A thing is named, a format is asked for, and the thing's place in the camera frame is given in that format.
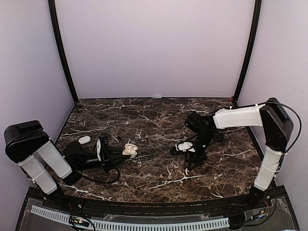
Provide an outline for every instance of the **slotted white strip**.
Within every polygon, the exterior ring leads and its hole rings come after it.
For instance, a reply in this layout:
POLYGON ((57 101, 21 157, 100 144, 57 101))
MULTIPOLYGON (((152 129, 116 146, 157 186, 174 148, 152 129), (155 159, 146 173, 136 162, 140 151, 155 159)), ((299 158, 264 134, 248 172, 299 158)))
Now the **slotted white strip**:
MULTIPOLYGON (((69 225, 69 214, 52 211, 33 205, 31 213, 69 225)), ((229 227, 229 219, 178 223, 178 224, 129 224, 90 219, 98 231, 206 231, 229 227)))

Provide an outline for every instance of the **marble surface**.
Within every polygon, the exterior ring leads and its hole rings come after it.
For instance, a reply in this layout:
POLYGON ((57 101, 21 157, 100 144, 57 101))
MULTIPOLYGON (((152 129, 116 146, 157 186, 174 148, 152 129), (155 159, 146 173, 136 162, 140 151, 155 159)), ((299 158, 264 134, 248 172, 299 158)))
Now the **marble surface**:
MULTIPOLYGON (((229 99, 86 99, 80 100, 69 117, 57 147, 89 135, 84 148, 92 148, 100 135, 108 135, 110 145, 139 147, 138 155, 120 167, 121 178, 112 185, 81 179, 66 186, 55 176, 65 194, 119 202, 187 202, 231 197, 248 193, 260 158, 245 128, 224 130, 223 142, 207 150, 208 160, 185 173, 184 155, 171 156, 170 147, 194 135, 184 125, 193 111, 202 115, 224 105, 229 99)), ((83 172, 88 177, 108 180, 100 168, 83 172)))

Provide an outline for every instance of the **white panel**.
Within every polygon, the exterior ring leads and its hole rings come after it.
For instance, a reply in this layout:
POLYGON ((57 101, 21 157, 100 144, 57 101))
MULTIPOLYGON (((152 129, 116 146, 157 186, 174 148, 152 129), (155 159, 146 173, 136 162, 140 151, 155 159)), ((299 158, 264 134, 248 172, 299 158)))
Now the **white panel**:
POLYGON ((6 127, 37 119, 54 140, 73 107, 47 0, 0 1, 0 223, 14 230, 28 186, 5 154, 6 127))
MULTIPOLYGON (((303 120, 298 143, 284 158, 277 182, 290 196, 301 230, 308 230, 308 2, 306 0, 262 1, 260 22, 252 60, 240 105, 276 97, 294 108, 303 120)), ((296 116, 291 116, 298 131, 296 116)), ((264 132, 254 129, 265 147, 264 132)))
POLYGON ((58 0, 80 98, 231 97, 254 0, 58 0))

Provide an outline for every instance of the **black frame post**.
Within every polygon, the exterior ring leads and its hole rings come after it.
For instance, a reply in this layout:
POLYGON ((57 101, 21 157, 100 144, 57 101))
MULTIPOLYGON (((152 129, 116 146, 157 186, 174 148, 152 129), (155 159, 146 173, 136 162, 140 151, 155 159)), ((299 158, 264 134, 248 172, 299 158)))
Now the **black frame post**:
POLYGON ((252 50, 253 50, 253 47, 254 47, 255 38, 256 38, 256 34, 257 34, 257 27, 258 27, 260 11, 261 11, 261 3, 262 3, 262 0, 256 0, 255 1, 254 16, 253 16, 252 23, 251 23, 246 54, 245 54, 245 57, 244 57, 244 62, 243 62, 242 70, 241 70, 241 73, 240 73, 239 81, 237 83, 234 96, 232 96, 232 103, 233 104, 237 104, 237 101, 240 97, 240 94, 241 94, 241 91, 242 91, 242 88, 243 88, 243 84, 244 84, 244 81, 245 81, 245 77, 246 77, 246 74, 247 74, 247 70, 248 70, 248 66, 249 66, 249 62, 250 62, 250 58, 251 58, 251 54, 252 54, 252 50))
POLYGON ((77 92, 76 92, 76 89, 75 89, 75 86, 74 86, 74 83, 73 83, 71 73, 69 71, 66 55, 65 55, 65 52, 64 52, 64 46, 63 46, 63 43, 62 43, 62 38, 61 38, 61 33, 60 33, 60 28, 59 28, 59 22, 58 22, 55 2, 54 2, 54 0, 48 0, 48 4, 49 4, 49 11, 50 11, 50 16, 51 16, 53 33, 54 33, 54 37, 56 39, 58 52, 59 52, 62 67, 63 67, 63 70, 64 70, 65 78, 66 78, 69 90, 71 92, 71 95, 73 97, 73 100, 74 100, 75 103, 77 103, 78 102, 78 96, 77 96, 77 92))

